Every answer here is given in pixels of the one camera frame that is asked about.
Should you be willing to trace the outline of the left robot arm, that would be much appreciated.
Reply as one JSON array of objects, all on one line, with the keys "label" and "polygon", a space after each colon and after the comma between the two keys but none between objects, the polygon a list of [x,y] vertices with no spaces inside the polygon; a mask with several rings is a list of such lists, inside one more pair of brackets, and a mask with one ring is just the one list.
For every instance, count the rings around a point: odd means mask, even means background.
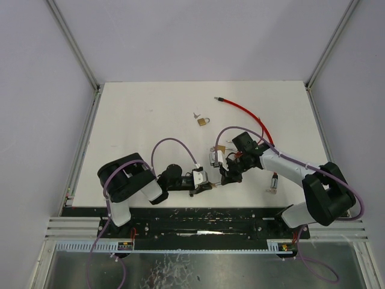
[{"label": "left robot arm", "polygon": [[169,191],[188,191],[194,196],[215,187],[202,166],[183,175],[180,166],[171,164],[156,176],[138,153],[105,164],[97,171],[97,177],[108,217],[117,227],[131,220],[129,198],[136,193],[142,193],[152,205],[157,205],[168,198]]}]

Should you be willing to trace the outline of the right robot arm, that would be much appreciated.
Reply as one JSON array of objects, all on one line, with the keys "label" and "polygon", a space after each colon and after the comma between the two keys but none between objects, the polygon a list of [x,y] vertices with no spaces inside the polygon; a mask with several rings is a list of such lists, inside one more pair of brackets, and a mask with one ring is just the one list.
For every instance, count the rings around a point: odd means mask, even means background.
[{"label": "right robot arm", "polygon": [[263,140],[261,144],[246,130],[232,142],[239,157],[224,157],[219,149],[213,152],[214,167],[219,168],[221,184],[242,182],[243,173],[258,168],[282,176],[303,189],[304,202],[291,205],[280,217],[289,228],[309,223],[329,226],[340,219],[357,202],[340,168],[332,162],[316,165],[296,160]]}]

